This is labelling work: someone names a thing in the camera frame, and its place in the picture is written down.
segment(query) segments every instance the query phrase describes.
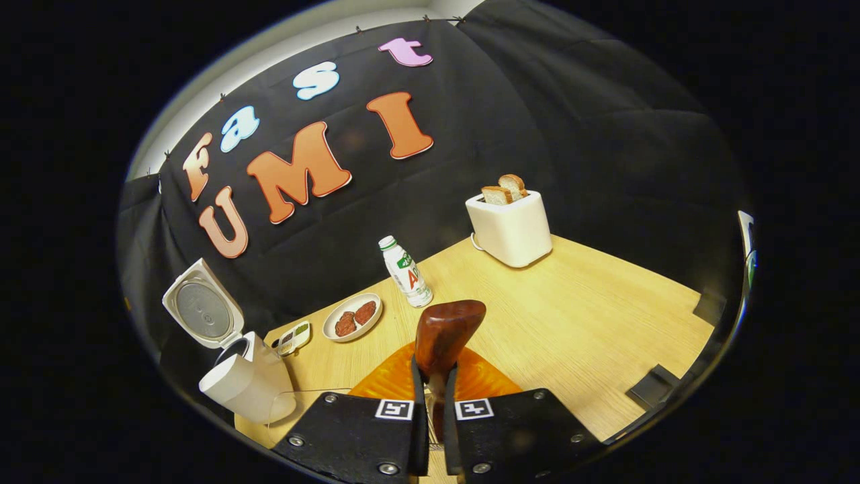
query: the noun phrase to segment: green label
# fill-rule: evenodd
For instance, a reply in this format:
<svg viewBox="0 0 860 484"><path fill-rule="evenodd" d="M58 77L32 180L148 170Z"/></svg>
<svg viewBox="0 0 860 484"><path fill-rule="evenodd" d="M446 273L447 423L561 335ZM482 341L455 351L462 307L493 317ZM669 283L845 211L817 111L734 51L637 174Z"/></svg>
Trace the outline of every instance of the green label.
<svg viewBox="0 0 860 484"><path fill-rule="evenodd" d="M397 261L397 267L406 269L412 264L412 258L406 252L403 253L403 258Z"/></svg>

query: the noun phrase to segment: bottle label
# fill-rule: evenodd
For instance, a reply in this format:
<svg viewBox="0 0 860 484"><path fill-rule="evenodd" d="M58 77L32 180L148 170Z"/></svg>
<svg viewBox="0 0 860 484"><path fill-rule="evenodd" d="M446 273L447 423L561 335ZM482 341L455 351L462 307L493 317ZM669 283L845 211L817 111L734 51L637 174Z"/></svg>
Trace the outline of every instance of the bottle label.
<svg viewBox="0 0 860 484"><path fill-rule="evenodd" d="M424 278L418 271L415 260L408 253L403 253L403 257L396 262L396 266L397 268L391 271L391 275L402 292L408 295L416 291L417 294L426 292L424 289L427 288L427 285L424 283Z"/></svg>
<svg viewBox="0 0 860 484"><path fill-rule="evenodd" d="M397 261L397 267L399 267L401 269L406 269L411 264L412 264L412 257L406 252L403 253L403 258L401 258L400 260Z"/></svg>

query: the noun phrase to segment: bottle cap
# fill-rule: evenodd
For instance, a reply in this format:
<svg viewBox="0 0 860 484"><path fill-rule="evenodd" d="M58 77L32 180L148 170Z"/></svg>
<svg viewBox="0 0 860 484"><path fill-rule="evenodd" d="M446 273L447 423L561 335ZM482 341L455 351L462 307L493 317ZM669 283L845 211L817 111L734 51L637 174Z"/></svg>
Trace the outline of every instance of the bottle cap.
<svg viewBox="0 0 860 484"><path fill-rule="evenodd" d="M379 241L379 250L384 251L385 249L390 249L391 247L394 247L396 244L397 244L397 241L394 240L394 237L391 237L389 235L389 236L387 236L387 237L385 237Z"/></svg>

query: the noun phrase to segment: foam letter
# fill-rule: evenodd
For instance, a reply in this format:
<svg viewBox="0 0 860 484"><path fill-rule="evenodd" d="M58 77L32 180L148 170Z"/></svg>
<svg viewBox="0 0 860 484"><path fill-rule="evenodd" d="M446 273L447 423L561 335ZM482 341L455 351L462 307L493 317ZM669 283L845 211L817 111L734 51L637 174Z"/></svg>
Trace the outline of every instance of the foam letter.
<svg viewBox="0 0 860 484"><path fill-rule="evenodd" d="M245 228L242 217L236 211L236 205L233 205L233 200L230 198L232 195L233 191L230 187L222 188L215 196L215 204L223 208L224 213L227 214L227 220L230 221L233 232L236 233L233 240L227 240L224 233L221 232L221 228L215 221L215 209L212 208L212 205L203 209L199 220L200 226L205 228L209 240L212 241L218 252L230 259L239 257L248 248L248 229Z"/></svg>
<svg viewBox="0 0 860 484"><path fill-rule="evenodd" d="M188 158L185 158L185 163L182 164L182 169L188 174L188 182L191 183L191 201L196 202L200 196L200 192L209 182L209 175L204 173L201 168L209 166L209 152L206 146L212 143L212 133L206 133L197 142Z"/></svg>
<svg viewBox="0 0 860 484"><path fill-rule="evenodd" d="M239 144L239 141L246 140L254 134L258 126L260 126L260 120L254 117L254 106L239 109L221 128L221 134L224 135L221 139L221 151L230 152Z"/></svg>
<svg viewBox="0 0 860 484"><path fill-rule="evenodd" d="M367 103L367 110L377 113L391 137L391 157L409 158L433 146L433 138L422 133L412 117L407 102L412 99L408 92L392 92Z"/></svg>
<svg viewBox="0 0 860 484"><path fill-rule="evenodd" d="M412 50L412 47L421 47L421 43L418 40L406 41L402 37L398 37L379 46L379 51L390 52L391 57L393 57L398 64L406 65L408 67L418 67L420 65L427 65L433 62L433 57L429 55L418 55L414 50Z"/></svg>
<svg viewBox="0 0 860 484"><path fill-rule="evenodd" d="M292 162L272 152L264 152L248 164L248 174L256 177L272 213L273 224L290 218L295 208L284 200L281 192L296 202L308 203L308 173L313 180L314 196L323 197L345 186L353 174L343 170L325 139L328 128L322 121L315 122L296 133L292 141Z"/></svg>
<svg viewBox="0 0 860 484"><path fill-rule="evenodd" d="M302 101L308 101L314 96L329 92L341 80L340 74L334 72L335 69L337 65L334 62L326 61L301 71L292 80L293 87L304 88L298 90L296 96Z"/></svg>

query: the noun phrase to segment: bread slice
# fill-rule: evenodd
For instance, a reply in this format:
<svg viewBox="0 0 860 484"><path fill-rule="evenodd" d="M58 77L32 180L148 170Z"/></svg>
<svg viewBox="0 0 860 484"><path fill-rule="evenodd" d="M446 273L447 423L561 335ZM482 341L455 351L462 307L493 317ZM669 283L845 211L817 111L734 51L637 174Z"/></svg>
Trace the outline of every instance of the bread slice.
<svg viewBox="0 0 860 484"><path fill-rule="evenodd" d="M515 202L529 194L527 191L525 191L525 184L523 183L523 179L511 173L499 177L499 186L508 189L511 192L511 197Z"/></svg>
<svg viewBox="0 0 860 484"><path fill-rule="evenodd" d="M481 193L484 195L484 201L493 205L507 205L513 202L511 190L502 187L484 187Z"/></svg>

